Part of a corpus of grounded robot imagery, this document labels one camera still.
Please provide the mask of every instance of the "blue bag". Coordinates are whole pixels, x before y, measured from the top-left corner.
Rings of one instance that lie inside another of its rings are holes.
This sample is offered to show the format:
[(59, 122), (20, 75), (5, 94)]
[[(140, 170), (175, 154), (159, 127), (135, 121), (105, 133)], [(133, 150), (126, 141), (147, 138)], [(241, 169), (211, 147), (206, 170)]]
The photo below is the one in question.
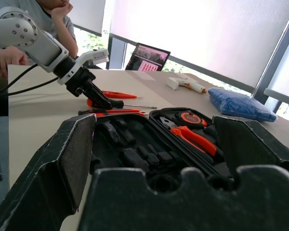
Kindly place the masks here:
[(220, 88), (208, 90), (210, 100), (223, 114), (258, 121), (274, 122), (277, 116), (254, 98)]

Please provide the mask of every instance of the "tape measure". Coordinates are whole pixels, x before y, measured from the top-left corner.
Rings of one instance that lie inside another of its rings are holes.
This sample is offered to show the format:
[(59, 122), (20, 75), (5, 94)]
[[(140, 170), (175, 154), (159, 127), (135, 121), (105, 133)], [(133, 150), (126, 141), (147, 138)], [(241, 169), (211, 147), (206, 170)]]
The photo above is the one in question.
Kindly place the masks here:
[(199, 116), (197, 116), (195, 113), (192, 113), (191, 111), (185, 111), (185, 112), (179, 112), (176, 115), (176, 118), (182, 122), (186, 122), (189, 124), (193, 124), (193, 125), (200, 125), (203, 127), (207, 127), (208, 123), (200, 118)]

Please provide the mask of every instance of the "table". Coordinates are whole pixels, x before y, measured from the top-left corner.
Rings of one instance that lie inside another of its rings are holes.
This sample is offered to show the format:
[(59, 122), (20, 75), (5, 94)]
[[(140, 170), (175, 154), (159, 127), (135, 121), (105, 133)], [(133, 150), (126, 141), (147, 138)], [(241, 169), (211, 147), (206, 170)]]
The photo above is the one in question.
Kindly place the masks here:
[[(9, 81), (14, 80), (27, 67), (9, 66)], [(129, 104), (165, 107), (189, 107), (212, 117), (220, 113), (210, 102), (209, 96), (198, 94), (186, 88), (172, 90), (166, 85), (169, 77), (190, 77), (206, 88), (214, 87), (192, 74), (167, 72), (135, 72), (91, 70), (96, 75), (94, 83), (102, 90), (121, 91), (136, 94), (140, 99), (127, 100)], [(33, 69), (11, 87), (10, 92), (26, 89), (55, 78), (40, 67)], [(10, 98), (9, 150), (10, 187), (15, 183), (33, 154), (60, 127), (61, 123), (77, 115), (78, 110), (86, 110), (86, 98), (74, 97), (65, 86), (54, 82), (46, 87)], [(275, 123), (263, 123), (275, 137), (289, 147), (289, 121), (279, 118)], [(61, 230), (77, 230), (79, 218), (85, 203), (91, 177), (87, 179), (80, 212), (68, 217)]]

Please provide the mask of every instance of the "window blind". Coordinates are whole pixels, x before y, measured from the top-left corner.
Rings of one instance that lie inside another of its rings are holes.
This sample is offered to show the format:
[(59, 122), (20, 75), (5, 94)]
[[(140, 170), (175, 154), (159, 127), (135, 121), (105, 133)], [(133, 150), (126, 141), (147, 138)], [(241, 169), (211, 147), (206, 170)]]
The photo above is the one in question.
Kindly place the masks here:
[(264, 93), (289, 104), (289, 45), (268, 89)]
[(255, 87), (289, 0), (117, 0), (110, 32)]
[(75, 26), (101, 35), (105, 0), (70, 0), (74, 6), (69, 17)]

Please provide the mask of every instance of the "laptop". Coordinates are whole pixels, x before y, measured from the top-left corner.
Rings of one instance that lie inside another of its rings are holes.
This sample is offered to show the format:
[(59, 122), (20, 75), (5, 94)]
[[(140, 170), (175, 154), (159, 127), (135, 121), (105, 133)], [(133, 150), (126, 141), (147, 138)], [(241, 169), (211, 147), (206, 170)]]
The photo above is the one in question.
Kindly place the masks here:
[(125, 70), (161, 71), (169, 56), (169, 51), (137, 43)]

